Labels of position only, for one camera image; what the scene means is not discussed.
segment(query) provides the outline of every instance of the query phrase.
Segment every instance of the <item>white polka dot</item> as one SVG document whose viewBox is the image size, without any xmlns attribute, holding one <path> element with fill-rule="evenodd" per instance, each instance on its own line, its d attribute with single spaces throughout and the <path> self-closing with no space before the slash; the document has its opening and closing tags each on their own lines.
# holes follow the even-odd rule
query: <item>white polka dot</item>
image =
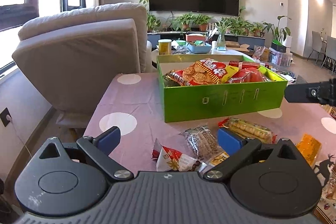
<svg viewBox="0 0 336 224">
<path fill-rule="evenodd" d="M 269 110 L 263 110 L 263 111 L 258 111 L 260 115 L 263 115 L 268 118 L 273 118 L 277 119 L 282 116 L 282 111 L 279 108 L 274 108 L 274 109 L 269 109 Z"/>
<path fill-rule="evenodd" d="M 326 130 L 336 134 L 336 121 L 331 117 L 324 117 L 321 119 L 321 123 Z"/>
<path fill-rule="evenodd" d="M 132 85 L 140 82 L 141 77 L 139 75 L 130 74 L 130 75 L 122 75 L 117 81 L 124 85 Z"/>
<path fill-rule="evenodd" d="M 121 136 L 123 136 L 135 129 L 137 120 L 131 114 L 115 112 L 104 116 L 99 121 L 99 127 L 103 132 L 113 126 L 119 127 Z"/>
</svg>

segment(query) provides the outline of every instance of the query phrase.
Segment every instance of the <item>polka dot tablecloth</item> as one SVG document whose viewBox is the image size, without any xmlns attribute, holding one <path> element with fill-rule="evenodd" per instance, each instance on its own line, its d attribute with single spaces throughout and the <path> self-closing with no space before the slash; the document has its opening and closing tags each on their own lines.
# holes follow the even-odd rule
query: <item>polka dot tablecloth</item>
<svg viewBox="0 0 336 224">
<path fill-rule="evenodd" d="M 336 155 L 336 121 L 318 104 L 288 103 L 283 99 L 280 108 L 234 117 L 259 123 L 270 128 L 277 139 L 287 137 L 294 143 L 300 141 L 303 133 L 313 135 L 322 143 L 317 160 Z M 139 170 L 155 171 L 151 158 L 156 138 L 167 147 L 190 154 L 179 133 L 203 124 L 216 133 L 218 122 L 224 118 L 165 123 L 157 73 L 117 75 L 98 104 L 85 135 L 96 137 L 118 126 L 121 141 L 110 157 L 136 174 Z"/>
</svg>

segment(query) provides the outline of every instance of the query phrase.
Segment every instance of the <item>green box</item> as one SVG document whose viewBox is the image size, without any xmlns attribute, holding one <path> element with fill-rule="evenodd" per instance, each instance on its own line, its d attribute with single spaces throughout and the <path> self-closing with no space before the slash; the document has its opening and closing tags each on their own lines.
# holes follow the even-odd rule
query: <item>green box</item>
<svg viewBox="0 0 336 224">
<path fill-rule="evenodd" d="M 256 112 L 280 107 L 287 80 L 261 67 L 272 82 L 165 87 L 162 75 L 211 58 L 228 64 L 251 61 L 241 55 L 159 55 L 157 70 L 165 122 L 181 122 Z"/>
</svg>

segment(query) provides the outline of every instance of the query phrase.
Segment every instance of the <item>terracotta pot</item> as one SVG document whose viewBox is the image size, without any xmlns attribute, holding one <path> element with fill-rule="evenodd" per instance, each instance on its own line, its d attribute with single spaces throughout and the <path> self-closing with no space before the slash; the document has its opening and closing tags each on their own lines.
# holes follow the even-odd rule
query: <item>terracotta pot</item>
<svg viewBox="0 0 336 224">
<path fill-rule="evenodd" d="M 256 30 L 256 31 L 254 31 L 254 36 L 255 37 L 260 37 L 260 30 Z"/>
<path fill-rule="evenodd" d="M 201 25 L 199 25 L 199 31 L 200 32 L 206 32 L 207 31 L 207 27 L 208 27 L 207 23 L 201 24 Z"/>
<path fill-rule="evenodd" d="M 183 24 L 182 25 L 182 30 L 185 31 L 189 28 L 189 24 Z"/>
</svg>

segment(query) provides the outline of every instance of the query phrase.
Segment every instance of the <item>beige sofa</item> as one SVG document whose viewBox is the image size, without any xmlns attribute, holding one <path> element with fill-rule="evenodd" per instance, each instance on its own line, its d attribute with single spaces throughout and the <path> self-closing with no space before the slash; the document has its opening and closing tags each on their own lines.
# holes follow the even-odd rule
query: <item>beige sofa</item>
<svg viewBox="0 0 336 224">
<path fill-rule="evenodd" d="M 83 8 L 28 21 L 12 57 L 61 112 L 58 124 L 85 128 L 118 73 L 151 71 L 147 12 L 136 3 Z"/>
</svg>

